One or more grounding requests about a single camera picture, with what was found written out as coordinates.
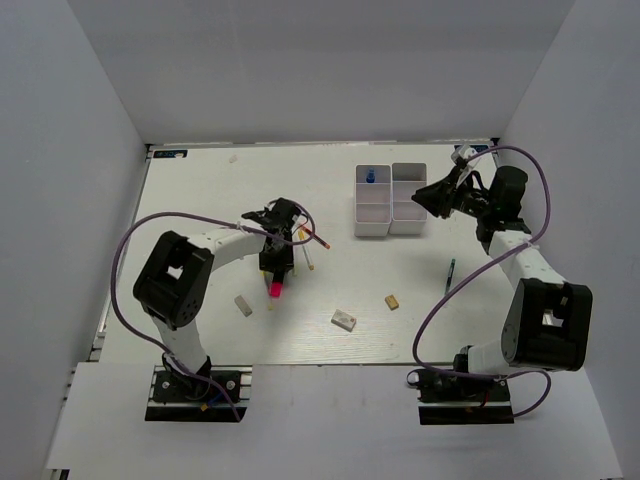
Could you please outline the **green clear pen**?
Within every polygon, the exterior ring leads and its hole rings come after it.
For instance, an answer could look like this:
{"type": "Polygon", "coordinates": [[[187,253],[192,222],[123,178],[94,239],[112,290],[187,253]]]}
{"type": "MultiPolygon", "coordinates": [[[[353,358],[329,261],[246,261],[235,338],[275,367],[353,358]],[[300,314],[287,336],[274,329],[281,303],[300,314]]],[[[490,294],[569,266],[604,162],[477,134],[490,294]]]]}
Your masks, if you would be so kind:
{"type": "Polygon", "coordinates": [[[456,266],[456,259],[452,258],[449,264],[448,272],[447,272],[447,278],[445,283],[445,295],[449,293],[451,289],[453,276],[455,272],[455,266],[456,266]]]}

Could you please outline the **red orange pen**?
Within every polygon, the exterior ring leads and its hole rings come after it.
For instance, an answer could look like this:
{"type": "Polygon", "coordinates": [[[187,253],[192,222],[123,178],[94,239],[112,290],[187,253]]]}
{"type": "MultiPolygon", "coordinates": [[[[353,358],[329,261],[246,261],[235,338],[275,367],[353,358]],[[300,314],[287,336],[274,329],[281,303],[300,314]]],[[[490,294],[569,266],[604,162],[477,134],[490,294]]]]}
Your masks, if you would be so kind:
{"type": "Polygon", "coordinates": [[[307,227],[307,223],[309,222],[309,220],[302,220],[299,221],[296,228],[298,230],[301,230],[302,232],[304,232],[307,236],[309,236],[310,238],[312,238],[314,241],[316,241],[319,245],[321,245],[323,248],[329,250],[331,248],[330,244],[328,242],[326,242],[324,239],[322,239],[321,237],[314,235],[311,231],[310,228],[307,227]]]}

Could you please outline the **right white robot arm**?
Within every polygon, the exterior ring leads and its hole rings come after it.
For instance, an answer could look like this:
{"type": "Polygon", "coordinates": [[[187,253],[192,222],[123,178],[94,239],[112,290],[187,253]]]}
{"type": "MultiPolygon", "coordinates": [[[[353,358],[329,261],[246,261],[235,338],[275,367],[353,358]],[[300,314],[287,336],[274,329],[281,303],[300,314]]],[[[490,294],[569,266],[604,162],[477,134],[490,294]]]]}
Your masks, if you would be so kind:
{"type": "Polygon", "coordinates": [[[520,216],[527,181],[524,171],[503,166],[484,187],[477,173],[465,175],[456,166],[412,196],[435,217],[454,211],[473,217],[478,241],[514,290],[499,337],[467,346],[454,358],[452,388],[466,399],[484,391],[489,378],[528,369],[576,371],[585,361],[593,294],[568,282],[538,250],[520,216]]]}

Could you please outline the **pink black highlighter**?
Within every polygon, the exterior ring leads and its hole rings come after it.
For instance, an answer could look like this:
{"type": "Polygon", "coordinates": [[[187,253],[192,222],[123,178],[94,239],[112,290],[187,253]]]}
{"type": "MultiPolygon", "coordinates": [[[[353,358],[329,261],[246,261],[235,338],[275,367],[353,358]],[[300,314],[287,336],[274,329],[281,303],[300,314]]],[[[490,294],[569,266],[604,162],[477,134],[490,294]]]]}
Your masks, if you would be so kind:
{"type": "Polygon", "coordinates": [[[279,298],[281,296],[285,273],[275,272],[272,276],[271,284],[269,287],[269,295],[272,298],[279,298]]]}

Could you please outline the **blue cap glue bottle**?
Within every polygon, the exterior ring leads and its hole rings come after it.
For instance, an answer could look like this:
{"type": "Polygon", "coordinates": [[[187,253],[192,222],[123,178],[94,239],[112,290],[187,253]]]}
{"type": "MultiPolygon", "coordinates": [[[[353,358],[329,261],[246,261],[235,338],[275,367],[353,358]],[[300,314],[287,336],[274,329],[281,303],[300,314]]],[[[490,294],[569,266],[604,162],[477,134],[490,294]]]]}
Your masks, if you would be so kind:
{"type": "Polygon", "coordinates": [[[376,182],[376,170],[371,167],[367,170],[367,175],[365,177],[365,182],[367,184],[374,184],[376,182]]]}

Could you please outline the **orange cap white marker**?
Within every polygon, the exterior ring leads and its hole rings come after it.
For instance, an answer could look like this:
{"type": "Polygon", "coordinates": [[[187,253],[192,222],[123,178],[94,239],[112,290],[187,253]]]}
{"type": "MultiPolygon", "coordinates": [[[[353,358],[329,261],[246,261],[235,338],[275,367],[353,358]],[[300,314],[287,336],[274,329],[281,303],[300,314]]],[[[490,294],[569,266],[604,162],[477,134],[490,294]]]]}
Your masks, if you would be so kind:
{"type": "MultiPolygon", "coordinates": [[[[300,242],[303,242],[304,240],[307,239],[306,234],[304,233],[304,231],[302,229],[298,230],[297,233],[298,233],[298,237],[299,237],[300,242]]],[[[313,259],[312,259],[312,256],[310,254],[310,251],[309,251],[309,248],[308,248],[307,244],[306,243],[302,244],[301,248],[302,248],[302,252],[303,252],[303,255],[304,255],[304,258],[305,258],[305,261],[306,261],[308,269],[310,271],[313,271],[315,269],[315,264],[313,262],[313,259]]]]}

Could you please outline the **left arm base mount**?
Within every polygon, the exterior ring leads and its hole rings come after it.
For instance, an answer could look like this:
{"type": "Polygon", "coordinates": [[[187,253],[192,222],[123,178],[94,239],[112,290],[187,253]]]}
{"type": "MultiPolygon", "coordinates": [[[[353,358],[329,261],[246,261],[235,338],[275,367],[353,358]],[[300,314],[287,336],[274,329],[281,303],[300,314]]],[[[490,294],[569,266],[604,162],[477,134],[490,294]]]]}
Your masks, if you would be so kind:
{"type": "Polygon", "coordinates": [[[157,365],[151,378],[145,411],[147,422],[238,423],[243,419],[250,400],[252,368],[214,367],[211,378],[224,388],[236,413],[221,391],[211,385],[200,385],[196,394],[189,393],[165,367],[157,365]]]}

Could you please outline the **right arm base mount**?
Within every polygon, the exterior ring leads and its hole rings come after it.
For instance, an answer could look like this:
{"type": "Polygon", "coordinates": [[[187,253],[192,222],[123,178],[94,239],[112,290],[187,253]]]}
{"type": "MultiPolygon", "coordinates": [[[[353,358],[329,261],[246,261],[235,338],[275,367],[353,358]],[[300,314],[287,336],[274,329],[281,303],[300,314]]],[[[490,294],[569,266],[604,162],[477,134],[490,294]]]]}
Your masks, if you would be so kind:
{"type": "Polygon", "coordinates": [[[418,392],[422,426],[504,425],[514,423],[505,381],[472,380],[415,369],[407,385],[418,392]]]}

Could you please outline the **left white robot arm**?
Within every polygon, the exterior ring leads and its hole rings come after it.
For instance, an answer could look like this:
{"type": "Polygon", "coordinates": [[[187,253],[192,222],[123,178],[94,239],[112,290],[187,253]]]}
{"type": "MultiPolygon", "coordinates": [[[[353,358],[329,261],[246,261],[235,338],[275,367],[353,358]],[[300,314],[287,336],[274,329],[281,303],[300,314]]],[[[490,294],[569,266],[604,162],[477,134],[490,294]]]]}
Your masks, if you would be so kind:
{"type": "Polygon", "coordinates": [[[294,227],[303,215],[298,204],[279,198],[242,215],[257,224],[224,225],[192,236],[163,233],[133,287],[133,296],[156,325],[164,347],[163,361],[177,376],[177,387],[199,399],[211,387],[211,363],[196,325],[211,274],[247,256],[258,257],[259,270],[270,278],[269,295],[279,297],[294,266],[294,227]]]}

